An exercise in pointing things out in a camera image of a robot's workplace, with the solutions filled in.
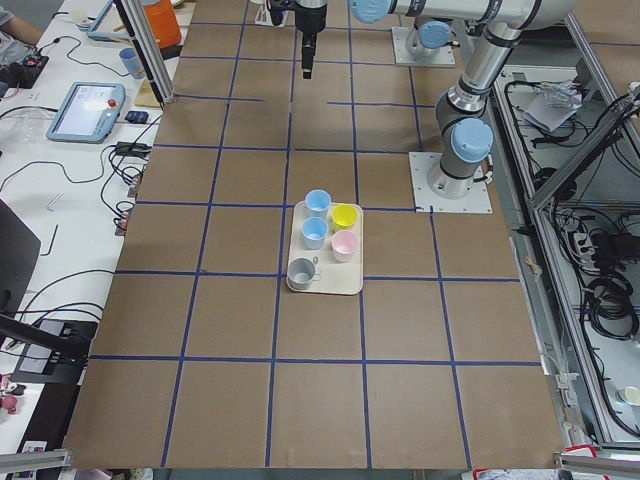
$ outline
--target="yellow cup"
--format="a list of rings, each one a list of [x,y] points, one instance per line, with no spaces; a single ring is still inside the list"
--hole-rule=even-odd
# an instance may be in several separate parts
[[[353,227],[358,220],[358,211],[353,205],[347,205],[341,203],[336,205],[331,214],[331,222],[333,223],[333,230],[347,230]]]

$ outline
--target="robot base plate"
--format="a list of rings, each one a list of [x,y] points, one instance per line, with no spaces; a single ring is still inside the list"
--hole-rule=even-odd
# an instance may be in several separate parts
[[[456,61],[453,58],[453,52],[449,46],[440,48],[433,55],[425,55],[421,57],[416,57],[412,52],[409,52],[406,47],[406,42],[412,29],[413,27],[393,27],[391,29],[393,51],[396,55],[397,65],[444,68],[453,68],[456,66]]]
[[[409,165],[411,166],[411,183],[413,183],[413,199],[416,204],[416,212],[429,213],[492,213],[491,200],[484,182],[474,183],[471,191],[463,198],[449,200],[431,190],[427,182],[427,173],[431,166],[440,161],[440,153],[435,152],[410,152]],[[480,168],[476,177],[482,177]]]

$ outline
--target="orange object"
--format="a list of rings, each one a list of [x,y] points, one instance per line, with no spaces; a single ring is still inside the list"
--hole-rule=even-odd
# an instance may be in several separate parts
[[[142,5],[158,47],[178,45],[182,40],[182,33],[171,0],[142,0]]]

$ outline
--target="beige tray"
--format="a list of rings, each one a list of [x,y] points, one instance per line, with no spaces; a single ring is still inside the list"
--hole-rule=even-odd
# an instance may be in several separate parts
[[[311,286],[306,290],[292,288],[296,292],[355,295],[362,290],[362,234],[364,231],[362,208],[359,205],[351,204],[358,211],[358,221],[352,228],[353,233],[360,240],[358,251],[351,261],[340,263],[333,258],[333,252],[331,251],[331,238],[334,233],[331,228],[331,214],[336,205],[338,204],[332,203],[329,207],[327,223],[329,223],[330,234],[327,235],[324,245],[319,250],[309,250],[303,243],[301,227],[302,222],[307,218],[304,202],[298,203],[293,210],[293,227],[291,229],[291,244],[287,265],[296,258],[308,258],[316,264],[316,276],[311,282]]]

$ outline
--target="pink cup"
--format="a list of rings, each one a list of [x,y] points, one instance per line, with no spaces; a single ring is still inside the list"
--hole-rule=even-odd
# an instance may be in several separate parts
[[[351,230],[339,230],[331,239],[333,256],[339,262],[348,262],[358,250],[358,237]]]

